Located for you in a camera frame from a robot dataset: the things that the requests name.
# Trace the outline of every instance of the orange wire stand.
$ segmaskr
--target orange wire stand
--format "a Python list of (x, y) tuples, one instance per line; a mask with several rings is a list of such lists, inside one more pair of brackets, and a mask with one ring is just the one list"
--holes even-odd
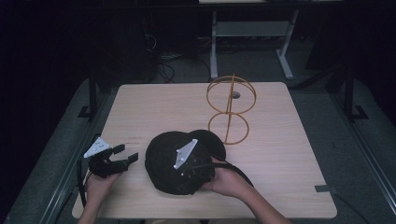
[[(227, 99), (227, 106), (226, 106), (226, 110), (220, 110), (217, 107), (214, 106), (214, 104), (212, 104), (211, 100), (209, 100), (209, 94), (211, 91), (213, 91), (215, 89), (215, 87), (217, 87), (220, 84), (230, 84), (230, 91), (228, 93), (228, 99)], [(240, 85), (242, 87), (247, 88), (253, 95), (253, 102), (251, 105), (247, 106), (247, 109), (241, 109), (241, 111), (238, 112), (233, 112), (233, 100), (241, 100), (239, 99), (239, 97), (241, 96), (241, 94), (238, 91), (234, 90), (234, 85)], [(241, 143), (242, 141), (244, 141), (247, 137), (248, 137), (248, 133), (249, 133), (249, 126), (248, 126), (248, 122), (246, 119), (244, 119), (241, 114), (248, 112), (255, 104), (256, 104), (256, 99), (257, 99), (257, 95), (256, 95), (256, 91), (254, 90), (253, 86), (247, 82), (246, 80), (242, 79), (241, 77), (236, 77), (235, 75), (233, 76), (226, 76), (226, 77), (219, 77), (215, 80), (213, 80), (209, 86), (207, 87), (207, 91), (206, 91), (206, 100), (207, 102), (210, 104), (210, 106), (217, 110), (219, 113), (217, 113), (216, 115), (214, 115), (210, 120), (209, 123), (207, 124), (207, 129), (209, 131), (212, 125), (212, 120), (214, 118), (216, 118), (217, 116), (220, 115), (226, 115), (228, 116), (228, 121), (227, 121), (227, 127), (226, 127), (226, 134), (225, 134), (225, 139), (223, 140), (223, 143), (226, 145), (235, 145), (238, 143)], [(232, 121), (232, 116), (237, 116), (238, 118), (240, 118), (242, 121), (245, 122), (246, 127), (247, 127), (247, 131), (246, 134), (240, 139), (240, 140), (236, 140), (236, 141), (229, 141), (229, 133), (230, 133), (230, 127), (231, 125), (231, 121)]]

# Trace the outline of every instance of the circular wire frame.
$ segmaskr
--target circular wire frame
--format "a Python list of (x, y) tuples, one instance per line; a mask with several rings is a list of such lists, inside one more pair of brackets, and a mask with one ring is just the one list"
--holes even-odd
[[(245, 86), (246, 88), (248, 88), (248, 89), (251, 91), (251, 93), (253, 94), (253, 97), (254, 97), (253, 99), (254, 99), (254, 101), (253, 101), (253, 104), (252, 104), (248, 109), (243, 110), (243, 111), (240, 111), (240, 112), (234, 112), (234, 113), (235, 113), (235, 114), (243, 114), (243, 113), (248, 112), (251, 108), (253, 108), (253, 106), (256, 104), (256, 99), (257, 99), (256, 90), (254, 90), (253, 86), (252, 86), (248, 81), (242, 79), (241, 77), (226, 76), (226, 77), (219, 77), (219, 78), (213, 80), (213, 82), (211, 82), (211, 83), (209, 84), (209, 86), (207, 87), (207, 91), (206, 91), (206, 100), (207, 100), (207, 102), (210, 104), (210, 106), (211, 106), (213, 109), (215, 109), (215, 110), (217, 110), (218, 112), (223, 113), (223, 114), (227, 113), (227, 111), (222, 111), (222, 110), (216, 108), (214, 105), (212, 105), (212, 103), (211, 103), (210, 100), (209, 100), (209, 93), (210, 93), (210, 91), (211, 91), (214, 87), (216, 87), (217, 85), (219, 85), (219, 84), (221, 84), (221, 83), (231, 83), (231, 84), (232, 84), (232, 89), (233, 89), (233, 84), (234, 84), (235, 82), (236, 82), (237, 84), (240, 84), (240, 85)], [(229, 94), (229, 99), (232, 99), (232, 92), (230, 92), (230, 94)]]
[[(213, 117), (210, 119), (209, 123), (207, 124), (207, 129), (208, 129), (209, 131), (210, 131), (210, 125), (211, 125), (211, 123), (212, 123), (212, 120), (213, 120), (215, 117), (217, 117), (218, 115), (227, 115), (227, 114), (217, 113), (215, 116), (213, 116)], [(236, 144), (238, 144), (238, 143), (243, 142), (243, 141), (248, 137), (248, 132), (249, 132), (248, 121), (247, 121), (246, 119), (244, 119), (244, 117), (242, 117), (242, 116), (239, 115), (239, 114), (234, 114), (234, 113), (228, 114), (228, 116), (231, 116), (231, 115), (236, 115), (236, 116), (238, 116), (240, 119), (242, 119), (242, 120), (245, 122), (245, 124), (247, 125), (247, 133), (245, 134), (245, 136), (244, 136), (242, 139), (240, 139), (240, 140), (238, 140), (238, 141), (235, 141), (235, 142), (228, 142), (228, 132), (230, 131), (230, 123), (229, 123), (229, 124), (227, 125), (227, 133), (226, 133), (225, 139), (224, 139), (224, 141), (223, 141), (223, 143), (224, 143), (225, 145), (236, 145)]]
[[(251, 93), (253, 94), (253, 96), (254, 96), (254, 101), (253, 101), (252, 105), (251, 105), (248, 109), (243, 110), (243, 111), (240, 111), (240, 112), (232, 112), (233, 85), (234, 85), (235, 82), (236, 82), (237, 84), (243, 85), (243, 86), (245, 86), (246, 88), (248, 88), (248, 89), (251, 91)], [(229, 92), (229, 96), (228, 96), (227, 110), (226, 110), (226, 111), (222, 111), (222, 110), (216, 108), (215, 106), (212, 105), (212, 103), (211, 103), (210, 100), (209, 100), (209, 93), (210, 93), (210, 91), (211, 91), (214, 87), (216, 87), (217, 85), (219, 85), (219, 84), (221, 84), (221, 83), (230, 83), (230, 84), (231, 84), (230, 92)], [(256, 94), (256, 91), (254, 90), (253, 86), (252, 86), (248, 81), (242, 79), (241, 77), (226, 76), (226, 77), (219, 77), (219, 78), (215, 79), (215, 80), (214, 80), (212, 83), (210, 83), (209, 86), (207, 87), (207, 91), (206, 91), (206, 100), (207, 100), (207, 102), (210, 104), (210, 106), (211, 106), (213, 109), (217, 110), (219, 113), (216, 114), (216, 115), (214, 115), (214, 116), (209, 120), (209, 122), (208, 122), (208, 124), (207, 124), (207, 129), (210, 131), (211, 122), (212, 122), (212, 120), (213, 120), (215, 117), (217, 117), (218, 115), (221, 115), (221, 114), (228, 115), (229, 118), (228, 118), (228, 123), (227, 123), (227, 133), (226, 133), (225, 140), (223, 141), (223, 143), (226, 144), (226, 145), (235, 145), (235, 144), (241, 143), (242, 141), (244, 141), (244, 140), (248, 137), (248, 133), (249, 133), (248, 122), (246, 121), (246, 119), (244, 119), (244, 118), (241, 116), (241, 114), (248, 112), (248, 111), (256, 104), (256, 99), (257, 99), (257, 94)], [(246, 132), (245, 136), (244, 136), (242, 139), (230, 143), (230, 142), (228, 142), (228, 133), (229, 133), (229, 131), (230, 131), (231, 116), (233, 116), (233, 115), (236, 115), (237, 117), (241, 118), (241, 119), (245, 122), (245, 124), (246, 124), (246, 126), (247, 126), (247, 132)]]

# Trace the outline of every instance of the metal stand base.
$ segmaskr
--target metal stand base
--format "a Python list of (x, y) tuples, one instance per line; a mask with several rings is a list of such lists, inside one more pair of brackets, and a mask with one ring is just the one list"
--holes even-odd
[(284, 36), (285, 42), (281, 49), (276, 50), (277, 58), (287, 79), (293, 79), (286, 51), (293, 34), (294, 24), (297, 21), (298, 10), (294, 10), (290, 21), (217, 21), (217, 13), (213, 12), (212, 21), (212, 48), (210, 52), (210, 77), (217, 78), (218, 62), (216, 58), (217, 36)]

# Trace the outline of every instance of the right hand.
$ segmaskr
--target right hand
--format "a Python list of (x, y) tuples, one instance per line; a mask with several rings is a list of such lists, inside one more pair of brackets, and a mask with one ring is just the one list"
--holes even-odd
[[(215, 163), (225, 163), (212, 158)], [(210, 182), (202, 185), (201, 189), (211, 190), (224, 196), (241, 199), (252, 186), (237, 172), (226, 168), (215, 168), (216, 174)]]

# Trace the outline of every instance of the wooden table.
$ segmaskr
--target wooden table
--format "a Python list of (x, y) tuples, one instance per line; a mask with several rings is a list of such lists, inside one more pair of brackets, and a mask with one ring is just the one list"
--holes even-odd
[[(226, 145), (227, 160), (239, 167), (255, 188), (286, 217), (336, 216), (329, 192), (316, 192), (326, 185), (289, 91), (283, 83), (251, 83), (257, 92), (254, 107), (242, 116), (249, 125), (245, 141)], [(156, 190), (146, 172), (147, 146), (156, 135), (168, 131), (207, 129), (217, 113), (206, 100), (208, 84), (148, 84), (122, 86), (102, 133), (111, 146), (126, 150), (111, 157), (123, 160), (139, 152), (139, 161), (115, 184), (104, 202), (100, 217), (116, 218), (251, 218), (240, 201), (213, 192), (175, 196)], [(230, 86), (218, 85), (209, 94), (212, 104), (227, 105)], [(251, 92), (235, 85), (241, 94), (233, 100), (233, 111), (252, 103)], [(212, 124), (222, 137), (221, 119)], [(232, 119), (230, 138), (245, 134), (246, 126)], [(73, 216), (82, 212), (80, 198)]]

